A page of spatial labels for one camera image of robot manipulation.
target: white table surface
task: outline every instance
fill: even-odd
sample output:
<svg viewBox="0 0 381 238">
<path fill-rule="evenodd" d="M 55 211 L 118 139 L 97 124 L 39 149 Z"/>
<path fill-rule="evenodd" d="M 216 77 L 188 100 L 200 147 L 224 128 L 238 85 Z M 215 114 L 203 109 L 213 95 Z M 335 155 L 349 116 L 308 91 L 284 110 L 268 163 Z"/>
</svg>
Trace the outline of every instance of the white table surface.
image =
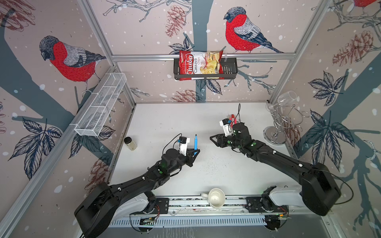
<svg viewBox="0 0 381 238">
<path fill-rule="evenodd" d="M 263 129 L 273 125 L 264 103 L 241 103 L 241 121 L 252 139 L 263 142 Z M 138 147 L 130 151 L 123 144 L 110 184 L 119 184 L 141 176 L 147 167 L 161 160 L 163 147 L 175 135 L 190 137 L 188 148 L 194 147 L 197 134 L 200 154 L 193 167 L 183 166 L 163 186 L 153 190 L 156 196 L 190 196 L 220 188 L 226 195 L 257 195 L 267 187 L 296 185 L 297 182 L 264 163 L 256 162 L 230 147 L 220 148 L 209 137 L 223 133 L 219 121 L 228 114 L 237 114 L 238 103 L 138 104 L 125 136 Z M 171 142 L 165 151 L 171 148 Z M 289 155 L 284 145 L 270 145 Z"/>
</svg>

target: white mesh basket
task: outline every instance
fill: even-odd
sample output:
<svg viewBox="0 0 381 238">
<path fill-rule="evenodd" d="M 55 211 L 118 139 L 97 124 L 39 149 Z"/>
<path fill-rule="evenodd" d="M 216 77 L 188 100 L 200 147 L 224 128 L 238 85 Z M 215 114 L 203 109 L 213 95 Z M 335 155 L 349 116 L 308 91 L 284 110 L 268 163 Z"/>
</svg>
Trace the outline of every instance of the white mesh basket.
<svg viewBox="0 0 381 238">
<path fill-rule="evenodd" d="M 111 73 L 75 127 L 80 136 L 98 136 L 126 83 L 124 73 Z"/>
</svg>

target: bird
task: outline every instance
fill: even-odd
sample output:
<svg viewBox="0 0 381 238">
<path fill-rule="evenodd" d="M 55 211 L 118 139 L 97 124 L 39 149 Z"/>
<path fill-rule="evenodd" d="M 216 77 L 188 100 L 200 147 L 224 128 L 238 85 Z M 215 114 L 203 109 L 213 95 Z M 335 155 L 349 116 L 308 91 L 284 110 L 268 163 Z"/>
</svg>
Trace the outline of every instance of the bird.
<svg viewBox="0 0 381 238">
<path fill-rule="evenodd" d="M 229 9 L 224 20 L 226 20 L 226 40 L 234 47 L 235 52 L 241 50 L 250 53 L 253 49 L 268 48 L 283 53 L 275 49 L 263 36 L 259 27 L 250 21 L 243 7 L 236 6 Z"/>
<path fill-rule="evenodd" d="M 346 1 L 349 1 L 349 0 L 342 0 L 340 2 L 338 2 L 336 5 L 340 5 Z M 367 13 L 364 11 L 364 7 L 374 3 L 376 0 L 352 0 L 353 2 L 353 5 L 351 5 L 349 7 L 349 13 L 347 15 L 349 15 L 352 10 L 354 9 L 354 7 L 361 7 L 362 8 L 362 14 L 360 16 L 363 16 L 363 15 L 366 15 Z"/>
<path fill-rule="evenodd" d="M 41 40 L 40 51 L 42 58 L 44 60 L 49 59 L 64 77 L 71 81 L 86 83 L 82 97 L 85 92 L 91 92 L 87 89 L 87 80 L 93 74 L 96 75 L 97 64 L 106 58 L 100 54 L 91 53 L 82 47 L 70 46 L 51 35 Z"/>
</svg>

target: blue marker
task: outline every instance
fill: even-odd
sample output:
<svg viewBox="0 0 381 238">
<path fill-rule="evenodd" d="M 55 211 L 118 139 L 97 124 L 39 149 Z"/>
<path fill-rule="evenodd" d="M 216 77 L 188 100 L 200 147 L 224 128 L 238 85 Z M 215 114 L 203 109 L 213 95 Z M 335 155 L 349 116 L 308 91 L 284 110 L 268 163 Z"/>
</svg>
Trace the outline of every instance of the blue marker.
<svg viewBox="0 0 381 238">
<path fill-rule="evenodd" d="M 197 134 L 195 135 L 194 137 L 194 149 L 196 150 L 197 149 Z"/>
</svg>

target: jar lid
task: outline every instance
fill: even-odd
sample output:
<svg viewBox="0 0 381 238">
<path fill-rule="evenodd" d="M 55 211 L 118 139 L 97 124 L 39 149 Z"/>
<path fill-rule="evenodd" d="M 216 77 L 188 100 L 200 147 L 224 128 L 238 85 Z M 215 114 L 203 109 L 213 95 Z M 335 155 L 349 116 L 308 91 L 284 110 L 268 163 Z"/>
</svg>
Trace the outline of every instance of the jar lid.
<svg viewBox="0 0 381 238">
<path fill-rule="evenodd" d="M 126 138 L 124 138 L 124 142 L 125 142 L 126 144 L 131 143 L 131 141 L 132 141 L 131 137 L 126 137 Z"/>
</svg>

